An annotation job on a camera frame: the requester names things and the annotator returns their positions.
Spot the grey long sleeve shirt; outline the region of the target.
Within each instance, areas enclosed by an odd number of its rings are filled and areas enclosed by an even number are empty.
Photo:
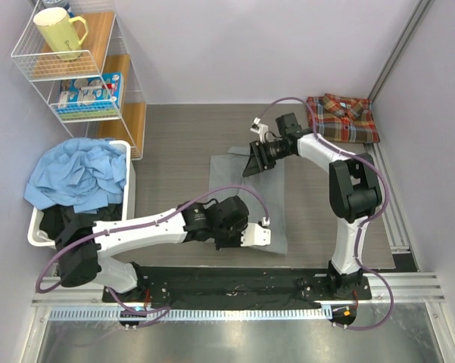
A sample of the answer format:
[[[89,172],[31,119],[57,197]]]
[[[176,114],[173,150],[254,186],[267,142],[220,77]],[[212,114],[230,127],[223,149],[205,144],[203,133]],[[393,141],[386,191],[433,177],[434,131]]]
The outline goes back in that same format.
[[[231,147],[224,155],[210,158],[209,189],[227,185],[244,185],[255,190],[265,202],[270,214],[271,242],[260,250],[285,255],[288,239],[285,230],[285,164],[247,178],[242,176],[250,150],[248,147]]]

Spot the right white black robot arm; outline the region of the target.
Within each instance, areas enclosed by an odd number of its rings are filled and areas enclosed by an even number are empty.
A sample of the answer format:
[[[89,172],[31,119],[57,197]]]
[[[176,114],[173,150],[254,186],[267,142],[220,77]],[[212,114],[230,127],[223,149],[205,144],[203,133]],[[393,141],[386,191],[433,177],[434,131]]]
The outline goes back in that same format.
[[[269,141],[269,127],[254,119],[250,156],[242,173],[250,177],[273,169],[276,161],[296,155],[316,164],[329,177],[329,205],[338,219],[335,252],[329,260],[326,287],[337,299],[350,296],[362,284],[362,252],[370,219],[382,204],[379,176],[368,154],[345,151],[302,128],[293,113],[276,119],[279,136]]]

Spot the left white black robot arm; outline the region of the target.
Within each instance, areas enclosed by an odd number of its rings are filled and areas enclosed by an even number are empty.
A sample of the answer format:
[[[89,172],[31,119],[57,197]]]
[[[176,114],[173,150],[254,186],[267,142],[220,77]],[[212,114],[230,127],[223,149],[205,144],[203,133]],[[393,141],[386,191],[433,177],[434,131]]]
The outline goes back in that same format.
[[[131,302],[139,301],[147,286],[140,266],[134,262],[119,262],[113,256],[159,244],[209,239],[214,240],[218,250],[240,247],[248,217],[248,207],[240,197],[234,196],[210,206],[193,203],[180,213],[171,209],[138,219],[98,221],[95,226],[80,228],[78,232],[70,225],[56,239],[58,252],[88,234],[103,231],[108,234],[93,237],[59,257],[61,286],[78,287],[94,282],[111,288]]]

